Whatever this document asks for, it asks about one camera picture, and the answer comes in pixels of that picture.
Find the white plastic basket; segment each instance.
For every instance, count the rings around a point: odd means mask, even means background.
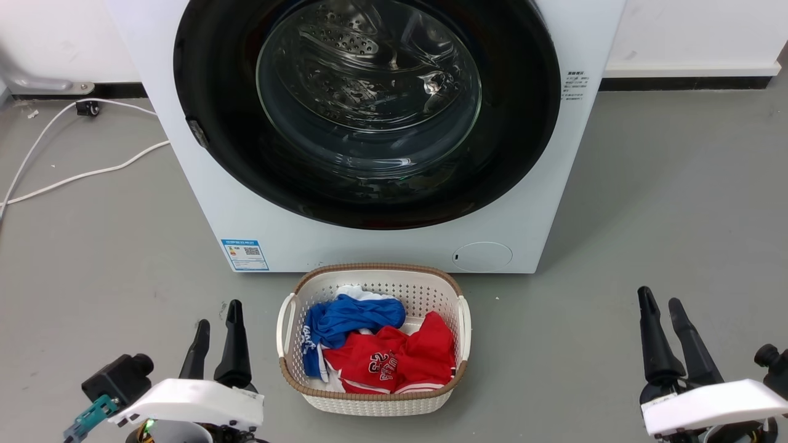
[[[443,388],[426,393],[390,395],[336,393],[316,389],[303,371],[300,330],[307,312],[317,303],[333,300],[343,285],[361,285],[365,291],[389,294],[405,306],[403,330],[419,328],[430,311],[436,311],[454,333],[456,376]],[[347,415],[393,417],[427,414],[446,403],[465,373],[470,353],[470,311],[454,279],[424,266],[365,263],[327,266],[304,276],[282,303],[277,320],[277,350],[284,379],[317,409]]]

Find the washing machine drum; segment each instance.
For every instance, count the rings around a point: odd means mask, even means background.
[[[545,149],[561,88],[526,0],[191,0],[174,68],[195,138],[238,181],[360,229],[503,195]]]

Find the concrete floor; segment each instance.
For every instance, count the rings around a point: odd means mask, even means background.
[[[150,355],[154,382],[176,376],[203,317],[214,324],[210,373],[221,307],[237,298],[266,395],[258,436],[272,443],[651,441],[637,404],[638,286],[664,312],[682,299],[728,380],[760,380],[755,351],[788,346],[786,74],[766,91],[599,95],[539,271],[457,277],[474,320],[470,365],[427,416],[330,415],[284,382],[274,326],[299,276],[233,274],[170,148],[13,205],[0,233],[0,433],[57,441],[87,407],[80,383],[122,353]],[[60,108],[0,115],[0,189]],[[131,110],[68,114],[16,195],[164,139]],[[127,432],[103,424],[89,441]]]

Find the clothing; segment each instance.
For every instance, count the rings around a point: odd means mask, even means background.
[[[384,326],[399,328],[405,323],[405,308],[395,299],[356,300],[340,294],[336,300],[314,305],[304,319],[301,352],[304,373],[329,380],[323,351],[341,348],[349,332],[367,328],[372,332]]]
[[[364,291],[363,289],[361,289],[361,286],[358,285],[340,286],[339,288],[336,289],[336,292],[334,293],[334,298],[337,298],[342,294],[354,298],[358,301],[386,300],[386,299],[394,298],[394,296],[390,296],[387,294],[376,294],[374,292]]]
[[[417,383],[445,385],[454,377],[454,334],[436,312],[430,312],[398,354],[399,387]]]
[[[415,393],[454,378],[454,335],[436,312],[408,336],[390,326],[375,335],[351,333],[341,348],[323,351],[332,389],[347,393]]]

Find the front-loading washing machine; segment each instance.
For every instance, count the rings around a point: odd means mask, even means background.
[[[625,0],[106,0],[237,272],[533,273]]]

